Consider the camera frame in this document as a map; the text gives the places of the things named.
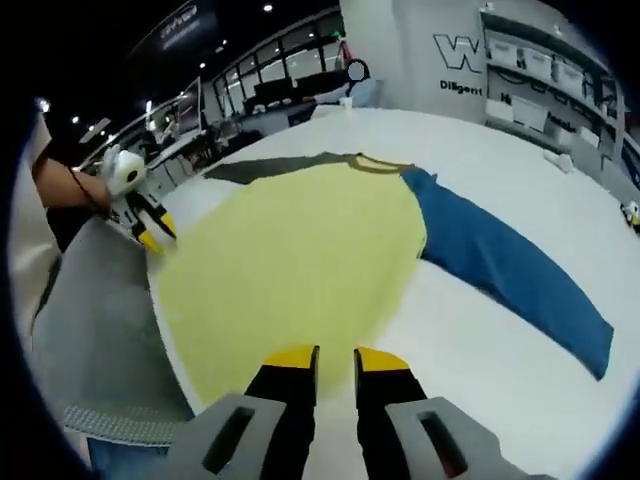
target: table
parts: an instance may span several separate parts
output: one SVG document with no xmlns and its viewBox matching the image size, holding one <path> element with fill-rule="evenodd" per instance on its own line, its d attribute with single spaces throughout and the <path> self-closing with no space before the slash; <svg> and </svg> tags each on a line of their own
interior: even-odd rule
<svg viewBox="0 0 640 480">
<path fill-rule="evenodd" d="M 640 372 L 640 322 L 629 303 L 640 285 L 640 243 L 620 218 L 616 200 L 580 172 L 563 174 L 524 140 L 417 112 L 337 112 L 267 137 L 224 162 L 327 150 L 363 151 L 437 173 L 441 184 L 538 245 L 616 329 L 609 369 L 596 382 L 528 323 L 420 262 L 399 311 L 371 345 L 408 361 L 428 396 L 446 397 L 492 430 L 504 457 L 518 467 L 558 478 L 582 472 L 616 428 Z M 235 188 L 195 177 L 169 194 L 164 203 L 178 236 Z M 150 261 L 152 295 L 156 268 Z M 199 413 L 204 405 L 172 353 L 161 308 L 155 309 L 174 371 Z M 318 403 L 304 478 L 367 478 L 353 391 L 353 383 L 345 384 Z"/>
<path fill-rule="evenodd" d="M 237 123 L 242 125 L 244 131 L 258 130 L 267 137 L 289 128 L 291 119 L 302 112 L 313 110 L 314 103 L 295 103 L 273 107 L 266 112 L 254 115 L 242 116 L 237 119 Z"/>
<path fill-rule="evenodd" d="M 175 143 L 172 143 L 167 148 L 162 150 L 162 152 L 160 152 L 160 155 L 158 155 L 158 157 L 156 157 L 151 163 L 149 163 L 147 168 L 149 170 L 153 170 L 159 167 L 167 160 L 170 160 L 175 155 L 179 154 L 180 150 L 182 150 L 184 147 L 191 144 L 192 142 L 196 141 L 202 135 L 204 135 L 204 132 L 200 130 L 193 130 L 191 132 L 185 133 L 178 140 L 176 140 Z"/>
</svg>

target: black ceiling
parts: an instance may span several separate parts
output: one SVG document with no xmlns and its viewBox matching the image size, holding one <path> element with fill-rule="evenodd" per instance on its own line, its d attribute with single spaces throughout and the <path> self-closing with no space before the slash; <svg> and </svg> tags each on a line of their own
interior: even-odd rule
<svg viewBox="0 0 640 480">
<path fill-rule="evenodd" d="M 34 94 L 50 101 L 47 123 L 55 143 L 77 143 L 87 126 L 103 117 L 117 129 L 142 114 L 146 100 L 175 96 L 198 75 L 213 78 L 259 41 L 338 5 L 338 0 L 195 1 L 199 9 L 215 13 L 219 30 L 198 48 L 155 65 L 156 59 L 130 54 L 185 0 L 42 2 L 24 13 L 31 38 L 17 42 L 22 47 L 17 49 L 19 65 L 31 74 L 27 81 L 33 82 Z M 265 3 L 273 5 L 270 13 L 263 11 Z M 223 39 L 224 50 L 215 53 Z M 204 70 L 201 62 L 207 65 Z M 80 122 L 73 125 L 76 115 Z M 77 150 L 73 156 L 86 154 L 86 148 Z"/>
</svg>

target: gray cloth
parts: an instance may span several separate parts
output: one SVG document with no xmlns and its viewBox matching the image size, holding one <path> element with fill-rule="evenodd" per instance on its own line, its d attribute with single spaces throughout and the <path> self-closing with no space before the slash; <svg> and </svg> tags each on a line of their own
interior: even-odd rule
<svg viewBox="0 0 640 480">
<path fill-rule="evenodd" d="M 247 185 L 258 178 L 275 177 L 317 165 L 347 162 L 350 158 L 353 158 L 353 154 L 338 155 L 325 152 L 315 157 L 282 157 L 259 161 L 249 160 L 245 162 L 221 164 L 204 173 L 203 176 L 209 179 L 227 180 L 229 182 Z"/>
<path fill-rule="evenodd" d="M 168 445 L 191 417 L 156 325 L 144 249 L 99 218 L 63 256 L 33 353 L 37 382 L 68 428 Z"/>
</svg>

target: long-sleeve shirt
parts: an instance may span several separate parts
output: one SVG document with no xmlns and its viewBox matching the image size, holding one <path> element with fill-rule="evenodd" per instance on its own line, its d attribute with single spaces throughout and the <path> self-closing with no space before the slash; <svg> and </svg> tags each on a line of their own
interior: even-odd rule
<svg viewBox="0 0 640 480">
<path fill-rule="evenodd" d="M 373 78 L 367 78 L 361 82 L 356 83 L 351 89 L 351 95 L 349 95 L 353 99 L 352 105 L 356 108 L 371 106 L 371 100 L 373 98 L 375 89 L 376 81 Z M 348 90 L 349 84 L 345 83 L 340 88 L 336 88 L 331 92 L 320 93 L 318 95 L 315 95 L 313 98 L 318 104 L 337 103 L 342 97 L 347 96 Z"/>
</svg>

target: logo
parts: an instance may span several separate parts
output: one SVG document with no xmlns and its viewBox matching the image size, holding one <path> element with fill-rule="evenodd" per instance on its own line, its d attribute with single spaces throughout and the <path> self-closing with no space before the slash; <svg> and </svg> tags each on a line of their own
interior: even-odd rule
<svg viewBox="0 0 640 480">
<path fill-rule="evenodd" d="M 458 92 L 458 95 L 468 93 L 470 95 L 482 95 L 481 88 L 469 87 L 468 85 L 461 85 L 458 82 L 449 82 L 447 80 L 440 80 L 440 88 L 442 90 L 453 90 Z"/>
<path fill-rule="evenodd" d="M 179 13 L 173 19 L 165 25 L 160 31 L 160 38 L 163 40 L 168 36 L 172 35 L 176 30 L 178 30 L 183 23 L 188 22 L 193 17 L 195 17 L 196 13 L 198 13 L 197 5 L 193 5 L 188 7 L 185 11 Z"/>
<path fill-rule="evenodd" d="M 433 39 L 449 70 L 463 70 L 466 66 L 470 72 L 482 73 L 484 58 L 478 52 L 480 40 L 460 35 L 452 39 L 445 34 L 435 34 Z"/>
</svg>

